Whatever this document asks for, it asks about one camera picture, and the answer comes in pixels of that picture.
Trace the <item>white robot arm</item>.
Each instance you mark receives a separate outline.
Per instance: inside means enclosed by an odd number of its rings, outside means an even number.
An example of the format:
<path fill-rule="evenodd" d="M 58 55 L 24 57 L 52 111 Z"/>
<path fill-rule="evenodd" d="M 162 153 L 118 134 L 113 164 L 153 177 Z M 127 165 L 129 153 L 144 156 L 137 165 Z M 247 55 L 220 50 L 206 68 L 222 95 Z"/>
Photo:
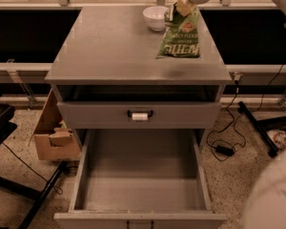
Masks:
<path fill-rule="evenodd" d="M 286 15 L 286 0 L 272 1 Z M 266 136 L 282 153 L 256 181 L 245 203 L 239 229 L 286 229 L 286 132 L 270 130 Z"/>

